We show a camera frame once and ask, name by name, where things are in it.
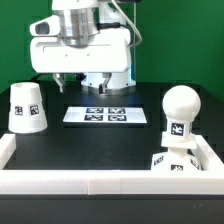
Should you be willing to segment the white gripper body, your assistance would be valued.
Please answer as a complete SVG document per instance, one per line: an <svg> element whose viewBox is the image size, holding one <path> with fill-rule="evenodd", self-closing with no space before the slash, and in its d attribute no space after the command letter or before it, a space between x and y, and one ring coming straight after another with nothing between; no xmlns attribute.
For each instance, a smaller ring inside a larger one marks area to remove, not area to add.
<svg viewBox="0 0 224 224"><path fill-rule="evenodd" d="M38 73L124 72L131 64L126 28L100 30L85 47L69 46L59 36L59 17L50 16L30 26L30 56Z"/></svg>

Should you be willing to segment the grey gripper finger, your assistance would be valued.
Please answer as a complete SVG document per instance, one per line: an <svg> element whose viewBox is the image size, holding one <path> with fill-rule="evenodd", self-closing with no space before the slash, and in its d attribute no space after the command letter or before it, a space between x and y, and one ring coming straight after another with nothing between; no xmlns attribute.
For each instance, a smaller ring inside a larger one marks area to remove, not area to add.
<svg viewBox="0 0 224 224"><path fill-rule="evenodd" d="M99 94L106 94L107 92L107 84L111 79L111 73L103 73L102 76L104 81L99 85Z"/></svg>
<svg viewBox="0 0 224 224"><path fill-rule="evenodd" d="M53 74L53 79L56 82L56 84L58 85L59 91L61 93L63 93L64 90L65 90L65 86L66 86L65 80L62 78L62 76L59 73L54 73Z"/></svg>

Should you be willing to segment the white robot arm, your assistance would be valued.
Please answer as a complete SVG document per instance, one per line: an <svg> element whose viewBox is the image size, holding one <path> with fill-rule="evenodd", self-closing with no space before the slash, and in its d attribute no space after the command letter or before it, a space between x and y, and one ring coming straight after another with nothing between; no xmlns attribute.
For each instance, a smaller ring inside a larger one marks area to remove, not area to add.
<svg viewBox="0 0 224 224"><path fill-rule="evenodd" d="M119 5L137 1L52 0L53 15L30 26L33 69L59 86L63 74L82 74L82 89L95 94L133 91L131 34L138 29Z"/></svg>

